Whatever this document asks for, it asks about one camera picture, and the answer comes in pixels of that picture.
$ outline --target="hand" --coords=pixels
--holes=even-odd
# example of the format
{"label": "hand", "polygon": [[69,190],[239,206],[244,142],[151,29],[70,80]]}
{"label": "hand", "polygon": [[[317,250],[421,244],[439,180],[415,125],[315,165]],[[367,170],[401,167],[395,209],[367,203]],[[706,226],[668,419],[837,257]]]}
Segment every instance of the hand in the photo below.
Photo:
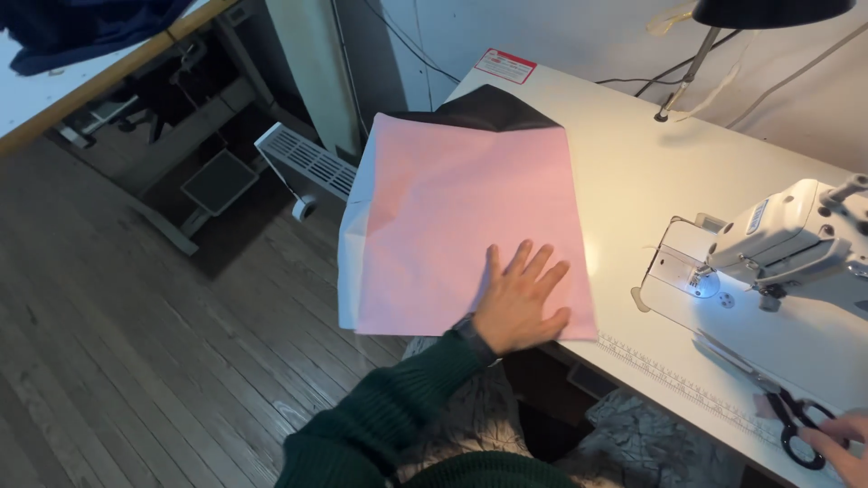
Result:
{"label": "hand", "polygon": [[819,430],[806,427],[799,429],[799,438],[832,463],[850,488],[868,487],[868,455],[857,458],[841,447],[836,439],[855,440],[864,444],[866,437],[868,417],[861,413],[846,413],[837,419],[828,419],[819,425]]}
{"label": "hand", "polygon": [[561,308],[543,320],[543,303],[569,270],[561,261],[537,281],[555,250],[550,244],[525,267],[533,242],[522,242],[506,272],[500,266],[497,245],[488,248],[489,285],[473,316],[473,325],[497,356],[533,347],[557,337],[567,326],[569,308]]}

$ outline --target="knit sleeve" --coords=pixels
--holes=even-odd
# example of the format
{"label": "knit sleeve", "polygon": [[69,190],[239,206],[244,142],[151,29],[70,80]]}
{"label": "knit sleeve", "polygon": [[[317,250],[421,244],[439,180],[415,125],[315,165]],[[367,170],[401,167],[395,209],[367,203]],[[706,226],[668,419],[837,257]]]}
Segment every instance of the knit sleeve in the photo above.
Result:
{"label": "knit sleeve", "polygon": [[422,353],[370,372],[338,406],[286,438],[277,488],[382,487],[400,452],[482,368],[467,343],[449,331]]}

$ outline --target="black scissors handle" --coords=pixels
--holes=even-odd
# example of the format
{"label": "black scissors handle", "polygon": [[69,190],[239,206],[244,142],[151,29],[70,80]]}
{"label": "black scissors handle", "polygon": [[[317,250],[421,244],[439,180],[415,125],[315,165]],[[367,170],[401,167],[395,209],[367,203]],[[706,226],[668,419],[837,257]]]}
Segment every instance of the black scissors handle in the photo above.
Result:
{"label": "black scissors handle", "polygon": [[[804,400],[796,401],[792,398],[792,395],[783,388],[781,388],[779,393],[766,393],[766,398],[768,398],[769,403],[772,405],[772,409],[775,414],[778,415],[780,421],[784,423],[784,430],[780,433],[780,443],[784,447],[784,452],[786,452],[793,461],[809,470],[819,471],[823,469],[825,467],[825,458],[819,452],[814,451],[813,459],[804,460],[792,450],[791,441],[792,438],[799,435],[799,426],[790,418],[784,404],[786,403],[786,406],[790,408],[792,414],[799,419],[802,425],[811,429],[819,429],[819,427],[817,427],[817,424],[815,424],[814,421],[805,414],[806,406],[811,406],[820,410],[829,419],[835,419],[835,414],[829,412],[827,408],[820,404]],[[849,447],[850,441],[845,440],[844,448],[848,449]]]}

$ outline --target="scissors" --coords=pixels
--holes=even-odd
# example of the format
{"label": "scissors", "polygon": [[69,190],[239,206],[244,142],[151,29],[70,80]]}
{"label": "scissors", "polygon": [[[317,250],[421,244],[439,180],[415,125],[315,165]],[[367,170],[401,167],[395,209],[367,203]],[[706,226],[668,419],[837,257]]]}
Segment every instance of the scissors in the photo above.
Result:
{"label": "scissors", "polygon": [[[780,433],[780,443],[784,448],[784,452],[790,456],[790,458],[798,463],[799,465],[804,466],[809,470],[819,471],[825,467],[825,458],[819,452],[814,451],[813,459],[806,460],[799,455],[797,455],[790,445],[790,441],[792,438],[797,437],[799,435],[799,426],[796,424],[795,419],[790,417],[787,408],[792,412],[792,415],[798,419],[803,426],[810,427],[812,429],[818,429],[817,424],[811,420],[810,417],[806,415],[806,411],[811,408],[816,408],[820,412],[822,412],[827,418],[835,419],[835,415],[832,412],[829,412],[829,409],[824,406],[808,400],[808,399],[800,399],[796,400],[792,398],[790,392],[788,392],[783,386],[780,385],[777,381],[767,377],[765,374],[760,373],[755,368],[747,364],[741,356],[738,355],[732,349],[724,346],[714,337],[708,335],[705,332],[697,332],[694,334],[694,343],[702,346],[704,349],[708,350],[714,355],[724,359],[729,364],[733,365],[741,371],[748,379],[751,380],[763,393],[766,395],[768,399],[768,403],[772,406],[772,410],[774,410],[775,415],[778,416],[781,422],[784,424],[784,430]],[[845,440],[843,447],[845,449],[850,448],[850,441]]]}

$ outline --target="measuring tape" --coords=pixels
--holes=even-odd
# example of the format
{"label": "measuring tape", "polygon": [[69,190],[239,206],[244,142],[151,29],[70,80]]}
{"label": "measuring tape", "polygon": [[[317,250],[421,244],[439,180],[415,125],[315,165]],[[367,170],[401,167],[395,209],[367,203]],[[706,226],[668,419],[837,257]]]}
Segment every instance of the measuring tape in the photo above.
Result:
{"label": "measuring tape", "polygon": [[[600,331],[596,345],[608,355],[632,366],[635,370],[645,374],[645,376],[648,376],[650,379],[664,385],[694,404],[701,406],[707,412],[720,419],[724,419],[729,425],[732,425],[742,432],[753,435],[755,438],[775,447],[782,455],[784,454],[784,448],[780,446],[780,430],[770,430],[768,422],[765,422],[754,415],[750,415],[738,407],[731,405],[729,402],[726,402],[724,399],[713,395],[706,388],[695,384],[675,371],[667,368],[661,362],[653,360],[639,352],[639,350],[628,346],[627,343],[616,339],[612,334]],[[805,458],[813,457],[812,452],[806,452],[799,449],[796,445],[793,445],[792,448]],[[821,472],[829,479],[843,483],[841,478],[831,467],[827,466]]]}

